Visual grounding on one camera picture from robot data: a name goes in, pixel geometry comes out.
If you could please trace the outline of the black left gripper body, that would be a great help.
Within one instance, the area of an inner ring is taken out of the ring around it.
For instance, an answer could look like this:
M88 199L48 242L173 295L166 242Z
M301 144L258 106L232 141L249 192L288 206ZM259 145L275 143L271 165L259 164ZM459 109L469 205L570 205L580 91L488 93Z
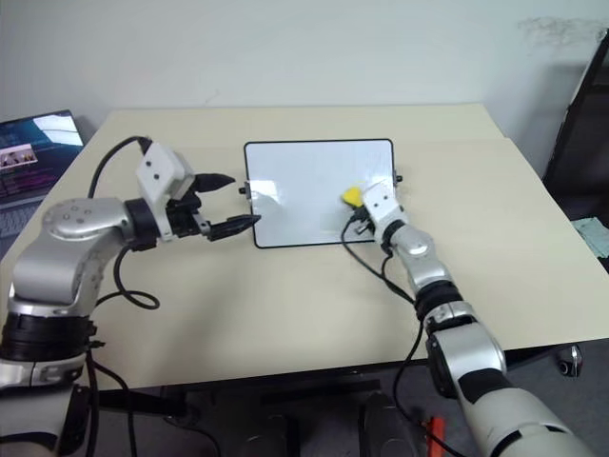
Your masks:
M178 238L210 233L210 223L201 213L202 202L198 196L200 179L195 178L186 193L167 202L166 213L172 232Z

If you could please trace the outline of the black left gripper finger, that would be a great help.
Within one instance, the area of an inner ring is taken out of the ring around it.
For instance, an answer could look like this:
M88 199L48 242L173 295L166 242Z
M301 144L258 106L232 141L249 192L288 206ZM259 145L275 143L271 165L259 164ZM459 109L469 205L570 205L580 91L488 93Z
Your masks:
M243 214L229 217L222 223L212 224L209 228L207 239L210 242L215 242L235 236L251 229L260 219L261 216L255 214Z
M212 192L234 182L233 177L222 173L198 173L195 176L195 191L197 193Z

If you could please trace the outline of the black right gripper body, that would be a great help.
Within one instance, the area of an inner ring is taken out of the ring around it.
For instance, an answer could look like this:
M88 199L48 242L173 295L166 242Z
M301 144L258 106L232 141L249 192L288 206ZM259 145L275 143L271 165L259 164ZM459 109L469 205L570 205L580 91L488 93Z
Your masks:
M375 225L366 208L356 208L348 220L348 225L355 224L355 233L363 235L369 231L371 234L375 232Z

